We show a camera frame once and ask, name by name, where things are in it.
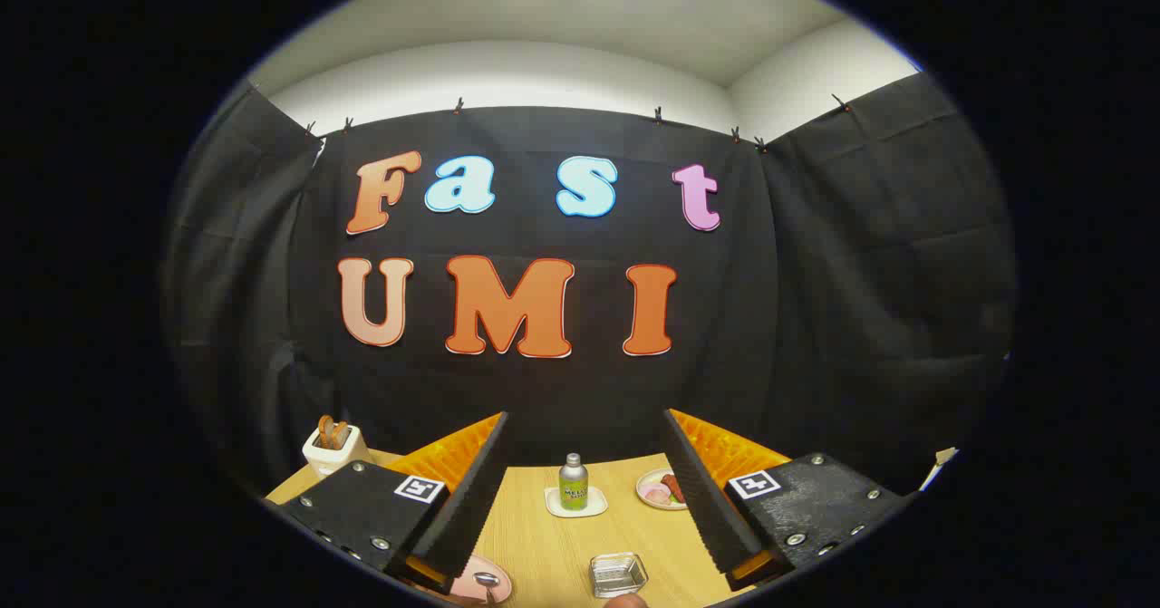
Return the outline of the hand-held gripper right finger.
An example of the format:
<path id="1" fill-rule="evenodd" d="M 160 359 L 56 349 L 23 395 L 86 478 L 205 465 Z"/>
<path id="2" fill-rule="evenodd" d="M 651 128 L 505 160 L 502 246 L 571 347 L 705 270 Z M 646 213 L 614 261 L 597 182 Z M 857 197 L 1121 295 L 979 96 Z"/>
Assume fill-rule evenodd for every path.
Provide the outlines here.
<path id="1" fill-rule="evenodd" d="M 733 591 L 815 567 L 912 502 L 829 454 L 790 458 L 684 411 L 662 422 L 664 455 Z"/>

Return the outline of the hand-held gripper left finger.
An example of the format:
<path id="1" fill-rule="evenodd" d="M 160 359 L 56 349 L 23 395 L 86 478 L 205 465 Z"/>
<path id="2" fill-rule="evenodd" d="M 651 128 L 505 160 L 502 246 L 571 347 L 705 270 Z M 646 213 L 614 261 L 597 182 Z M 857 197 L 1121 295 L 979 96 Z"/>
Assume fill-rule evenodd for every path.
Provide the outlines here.
<path id="1" fill-rule="evenodd" d="M 502 484 L 508 419 L 499 411 L 387 465 L 355 459 L 274 511 L 377 574 L 447 594 Z"/>

